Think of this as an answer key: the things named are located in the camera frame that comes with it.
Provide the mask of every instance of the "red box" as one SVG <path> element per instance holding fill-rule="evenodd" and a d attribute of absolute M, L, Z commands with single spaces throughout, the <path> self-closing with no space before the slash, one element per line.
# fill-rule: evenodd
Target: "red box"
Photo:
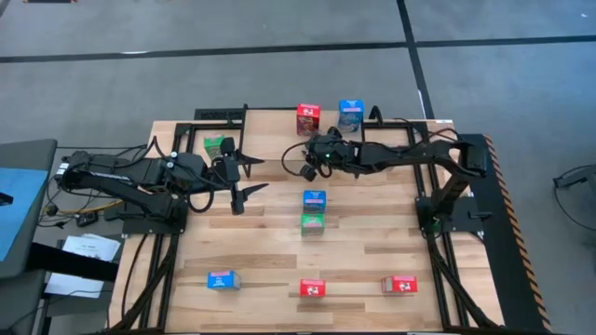
<path fill-rule="evenodd" d="M 414 293 L 418 291 L 416 277 L 413 275 L 392 275 L 381 281 L 384 293 Z"/>
<path fill-rule="evenodd" d="M 320 106 L 301 103 L 296 110 L 296 129 L 298 135 L 313 136 L 318 134 Z"/>
<path fill-rule="evenodd" d="M 325 281 L 313 279 L 300 280 L 300 296 L 301 297 L 324 297 L 325 296 Z"/>

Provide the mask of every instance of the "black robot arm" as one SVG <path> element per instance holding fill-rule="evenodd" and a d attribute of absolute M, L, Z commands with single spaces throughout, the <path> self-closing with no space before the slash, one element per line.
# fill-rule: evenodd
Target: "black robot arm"
<path fill-rule="evenodd" d="M 215 158 L 210 167 L 197 154 L 163 155 L 155 138 L 151 146 L 156 147 L 159 158 L 141 158 L 133 162 L 108 154 L 77 151 L 62 159 L 55 180 L 66 192 L 98 190 L 137 206 L 146 219 L 163 222 L 180 219 L 188 206 L 197 212 L 207 211 L 213 194 L 224 190 L 232 193 L 232 212 L 242 214 L 249 194 L 267 185 L 244 190 L 237 188 L 240 180 L 238 165 L 259 164 L 263 160 L 247 157 L 236 150 L 232 138 L 223 140 L 222 156 Z M 208 204 L 202 209 L 194 208 L 189 196 L 205 193 L 210 194 Z"/>
<path fill-rule="evenodd" d="M 434 216 L 439 219 L 451 215 L 455 200 L 468 187 L 470 180 L 486 175 L 487 153 L 465 141 L 439 140 L 419 142 L 409 147 L 389 147 L 378 142 L 344 141 L 337 128 L 331 127 L 326 135 L 316 135 L 307 141 L 305 148 L 306 164 L 300 175 L 309 181 L 317 174 L 330 177 L 333 170 L 358 177 L 391 167 L 422 164 L 444 167 L 452 177 L 432 194 Z M 457 162 L 449 154 L 452 149 L 459 151 Z"/>

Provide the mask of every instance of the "white paper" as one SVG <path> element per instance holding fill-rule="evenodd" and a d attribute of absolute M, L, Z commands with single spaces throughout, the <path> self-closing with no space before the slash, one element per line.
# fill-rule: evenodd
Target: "white paper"
<path fill-rule="evenodd" d="M 120 248 L 120 242 L 94 234 L 68 236 L 62 250 L 102 261 L 112 261 Z M 68 295 L 82 290 L 95 293 L 76 292 L 77 297 L 99 298 L 103 282 L 74 275 L 52 274 L 47 282 L 46 293 Z"/>

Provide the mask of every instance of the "blue box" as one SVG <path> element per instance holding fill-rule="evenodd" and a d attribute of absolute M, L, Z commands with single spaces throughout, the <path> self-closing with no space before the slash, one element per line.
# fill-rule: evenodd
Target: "blue box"
<path fill-rule="evenodd" d="M 208 273 L 207 288 L 215 290 L 238 290 L 240 289 L 240 276 L 231 270 Z"/>
<path fill-rule="evenodd" d="M 307 214 L 321 214 L 325 212 L 327 194 L 325 191 L 305 191 L 303 212 Z"/>
<path fill-rule="evenodd" d="M 357 131 L 364 116 L 363 100 L 339 100 L 337 128 L 344 132 Z"/>

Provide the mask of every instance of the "wooden table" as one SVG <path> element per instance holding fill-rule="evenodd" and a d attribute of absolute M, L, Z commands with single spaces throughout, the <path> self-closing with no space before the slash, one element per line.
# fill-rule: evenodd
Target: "wooden table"
<path fill-rule="evenodd" d="M 336 112 L 324 112 L 320 128 L 335 124 Z M 172 144 L 175 124 L 155 121 L 164 151 Z M 445 121 L 427 121 L 430 131 L 452 127 Z M 418 230 L 413 200 L 417 196 L 412 167 L 360 176 L 335 171 L 331 178 L 314 182 L 286 173 L 279 163 L 283 151 L 305 141 L 295 135 L 295 115 L 288 111 L 247 111 L 243 153 L 266 160 L 243 175 L 239 187 L 261 182 L 269 186 L 251 195 L 246 212 L 232 216 L 230 194 L 219 192 L 213 207 L 203 215 L 192 214 L 180 238 L 170 297 L 166 331 L 400 331 L 438 330 L 440 316 L 430 270 L 426 241 Z M 195 154 L 209 160 L 202 148 L 210 134 L 233 136 L 237 130 L 198 131 Z M 360 133 L 350 134 L 358 140 Z M 398 129 L 366 130 L 367 141 L 407 145 Z M 295 150 L 289 159 L 300 159 Z M 290 162 L 298 169 L 298 162 Z M 440 183 L 447 172 L 438 167 Z M 423 168 L 427 190 L 427 171 Z M 321 236 L 302 237 L 300 214 L 303 190 L 326 190 L 327 228 Z M 196 195 L 197 207 L 206 197 Z M 493 319 L 503 319 L 483 244 L 469 233 L 452 234 L 461 281 L 466 290 Z M 120 319 L 124 284 L 132 256 L 141 240 L 129 238 L 124 246 L 120 272 L 110 306 L 110 320 Z M 144 288 L 153 237 L 147 238 L 134 268 L 127 297 L 128 309 Z M 207 272 L 232 269 L 242 277 L 242 289 L 218 292 L 206 288 Z M 419 292 L 387 296 L 381 278 L 415 275 Z M 300 279 L 325 279 L 323 299 L 299 298 Z M 445 282 L 452 323 L 456 324 L 453 294 Z M 149 325 L 156 322 L 160 288 L 153 298 Z"/>

